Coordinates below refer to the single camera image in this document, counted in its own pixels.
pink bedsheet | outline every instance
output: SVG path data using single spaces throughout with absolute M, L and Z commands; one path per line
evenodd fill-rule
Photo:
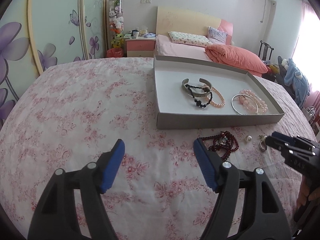
M 212 60 L 205 53 L 204 48 L 173 43 L 169 37 L 164 35 L 157 36 L 155 50 L 156 55 L 195 58 L 212 62 Z M 252 75 L 261 77 L 261 73 L 253 70 L 249 70 L 249 72 Z
M 278 151 L 258 148 L 258 135 L 273 131 L 315 139 L 284 88 L 258 78 L 285 112 L 276 124 L 157 130 L 153 73 L 152 58 L 71 62 L 49 68 L 23 94 L 0 131 L 0 203 L 25 237 L 53 172 L 81 169 L 121 138 L 125 158 L 102 196 L 118 238 L 199 239 L 217 194 L 207 187 L 192 145 L 221 130 L 231 132 L 240 146 L 228 160 L 243 170 L 262 167 L 292 222 L 301 175 L 284 165 Z M 79 191 L 75 197 L 80 228 L 89 236 Z M 243 199 L 241 189 L 233 234 Z

pink drawer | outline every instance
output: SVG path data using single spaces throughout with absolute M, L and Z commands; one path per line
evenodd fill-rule
M 127 51 L 154 50 L 155 41 L 127 41 Z

drawer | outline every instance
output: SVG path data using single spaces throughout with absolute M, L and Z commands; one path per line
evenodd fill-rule
M 129 50 L 154 50 L 155 41 L 127 41 L 127 51 Z
M 127 51 L 127 57 L 153 57 L 151 50 L 131 50 Z

red trash bin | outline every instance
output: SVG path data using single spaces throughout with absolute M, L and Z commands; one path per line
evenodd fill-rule
M 108 49 L 107 57 L 123 57 L 123 49 L 121 48 Z

silver ring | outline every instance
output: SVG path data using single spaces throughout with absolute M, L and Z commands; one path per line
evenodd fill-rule
M 189 82 L 189 79 L 186 78 L 184 81 L 182 81 L 182 88 L 183 90 L 185 90 L 185 92 L 187 92 L 189 95 L 191 95 L 190 91 L 188 90 L 188 88 L 186 87 L 186 84 Z M 202 92 L 202 93 L 196 93 L 196 92 L 192 92 L 193 95 L 196 97 L 196 98 L 203 98 L 203 97 L 206 97 L 207 95 L 210 94 L 210 91 L 212 89 L 212 85 L 211 83 L 208 81 L 208 80 L 205 80 L 203 78 L 199 78 L 199 82 L 201 83 L 204 83 L 206 84 L 208 87 L 209 87 L 209 92 Z
M 234 107 L 234 105 L 233 105 L 233 99 L 235 99 L 235 98 L 238 97 L 238 96 L 245 96 L 245 97 L 250 98 L 250 99 L 256 104 L 256 106 L 257 106 L 257 111 L 256 111 L 255 114 L 258 114 L 258 104 L 256 103 L 256 101 L 254 101 L 254 100 L 252 99 L 252 97 L 250 97 L 250 96 L 248 96 L 248 95 L 246 95 L 246 94 L 237 94 L 237 95 L 235 95 L 235 96 L 231 99 L 231 105 L 232 105 L 233 110 L 235 110 L 238 114 L 241 114 L 240 112 L 238 112 L 238 111 L 235 109 L 235 107 Z
M 268 149 L 268 146 L 267 146 L 267 144 L 266 144 L 265 141 L 261 141 L 261 142 L 259 143 L 259 148 L 260 148 L 260 150 L 262 150 L 263 152 L 265 152 L 265 151 Z

